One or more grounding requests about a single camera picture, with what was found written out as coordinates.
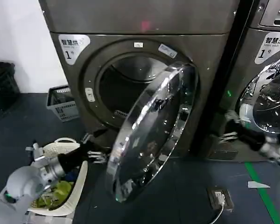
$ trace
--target number 1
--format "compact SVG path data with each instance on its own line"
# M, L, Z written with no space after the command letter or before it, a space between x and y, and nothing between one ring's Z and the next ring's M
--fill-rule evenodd
M265 53L265 50L261 50L261 55L258 58L263 58L263 54Z
M66 59L71 59L70 55L69 55L69 52L68 51L65 51L65 53L67 54L67 58Z

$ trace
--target white wall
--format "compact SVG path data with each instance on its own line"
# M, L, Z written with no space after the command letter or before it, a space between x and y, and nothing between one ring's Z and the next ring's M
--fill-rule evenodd
M21 92L67 84L38 0L0 0L0 59L15 63Z

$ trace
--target paper scrap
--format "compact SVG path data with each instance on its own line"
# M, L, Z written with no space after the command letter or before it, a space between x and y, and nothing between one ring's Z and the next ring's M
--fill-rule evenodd
M271 187L263 183L258 183L256 181L248 181L248 188L271 188Z

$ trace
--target floor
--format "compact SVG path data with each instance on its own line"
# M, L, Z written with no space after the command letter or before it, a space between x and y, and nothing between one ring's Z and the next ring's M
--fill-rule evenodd
M28 164L25 147L59 137L76 140L84 135L79 119L62 123L46 109L46 94L23 94L0 119L0 190L12 171ZM280 168L268 162L253 164L280 216ZM90 165L73 224L207 224L217 214L208 187L228 189L234 209L224 211L218 224L272 224L270 214L243 163L170 160L157 178L133 202L119 204L105 190L105 166Z

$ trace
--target washing machine door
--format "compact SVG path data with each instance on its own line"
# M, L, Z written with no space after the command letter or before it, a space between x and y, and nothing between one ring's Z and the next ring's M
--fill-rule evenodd
M239 102L239 116L249 129L269 136L280 133L280 60L249 83Z
M117 201L133 199L165 165L192 111L197 83L192 64L174 63L141 93L108 162L106 184Z

